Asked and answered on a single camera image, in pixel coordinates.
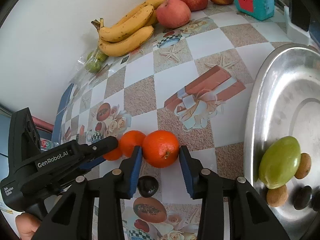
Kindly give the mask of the person's hand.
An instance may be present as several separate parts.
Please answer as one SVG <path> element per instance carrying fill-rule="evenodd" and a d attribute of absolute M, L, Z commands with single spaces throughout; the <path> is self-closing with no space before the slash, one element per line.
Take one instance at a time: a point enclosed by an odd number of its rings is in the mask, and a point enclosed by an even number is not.
<path fill-rule="evenodd" d="M 41 221 L 37 217 L 26 212 L 18 215 L 15 218 L 15 223 L 21 240 L 31 240 L 41 225 Z"/>

